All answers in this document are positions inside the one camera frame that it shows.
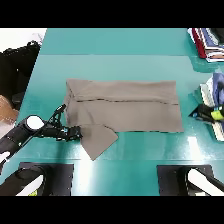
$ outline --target teal table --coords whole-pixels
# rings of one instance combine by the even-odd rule
[[[18,121],[30,114],[47,120],[63,102],[67,78],[176,80],[184,133],[119,133],[95,161],[79,142],[33,139],[0,181],[23,161],[74,164],[72,195],[159,195],[159,164],[211,164],[224,182],[223,143],[188,117],[198,104],[194,91],[223,68],[198,58],[186,29],[48,29]]]

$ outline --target pile of laundry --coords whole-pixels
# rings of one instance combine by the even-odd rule
[[[213,73],[212,77],[200,85],[201,96],[205,105],[214,107],[224,104],[224,74]],[[224,141],[224,120],[212,124],[216,139]]]
[[[224,61],[224,28],[188,28],[200,58],[208,62]]]

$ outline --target red cloth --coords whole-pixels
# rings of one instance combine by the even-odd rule
[[[198,34],[196,33],[195,28],[192,28],[192,35],[198,50],[198,55],[200,58],[207,58],[207,55],[205,54],[205,49],[203,47],[203,44],[201,42],[201,40],[198,37]]]

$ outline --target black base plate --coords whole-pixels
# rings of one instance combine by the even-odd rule
[[[211,165],[158,165],[157,175],[159,181],[160,196],[178,196],[180,195],[177,182],[177,170],[183,166],[199,168],[204,173],[214,177]]]
[[[29,163],[21,162],[19,168],[29,169],[34,165],[41,167],[51,167],[53,172],[50,179],[46,181],[45,195],[49,196],[71,196],[72,178],[74,165],[73,164],[58,164],[58,163]]]

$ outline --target gray-brown fabric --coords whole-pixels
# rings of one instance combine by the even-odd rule
[[[81,144],[92,160],[116,141],[115,132],[183,132],[175,81],[66,84],[67,124],[81,126]]]

